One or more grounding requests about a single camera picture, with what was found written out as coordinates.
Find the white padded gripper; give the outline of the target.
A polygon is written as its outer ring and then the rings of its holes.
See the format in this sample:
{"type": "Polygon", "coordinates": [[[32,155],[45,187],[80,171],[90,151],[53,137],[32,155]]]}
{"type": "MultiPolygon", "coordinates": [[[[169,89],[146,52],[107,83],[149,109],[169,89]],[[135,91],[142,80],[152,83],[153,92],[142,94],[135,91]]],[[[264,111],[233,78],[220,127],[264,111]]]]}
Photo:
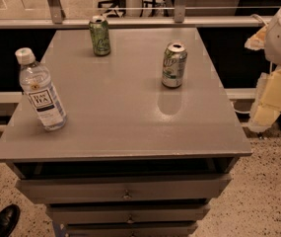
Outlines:
{"type": "Polygon", "coordinates": [[[248,128],[264,132],[281,114],[281,66],[270,74],[262,73],[257,81],[255,100],[249,112],[248,128]]]}

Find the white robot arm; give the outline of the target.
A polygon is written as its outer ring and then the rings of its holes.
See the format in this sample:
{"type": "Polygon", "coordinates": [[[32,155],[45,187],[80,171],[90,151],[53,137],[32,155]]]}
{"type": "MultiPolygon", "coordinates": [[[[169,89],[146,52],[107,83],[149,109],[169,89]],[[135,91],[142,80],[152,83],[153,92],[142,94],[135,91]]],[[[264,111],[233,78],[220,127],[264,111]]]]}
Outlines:
{"type": "Polygon", "coordinates": [[[260,133],[270,128],[281,114],[281,8],[246,41],[245,48],[263,49],[265,58],[276,66],[275,70],[260,75],[249,111],[248,128],[260,133]]]}

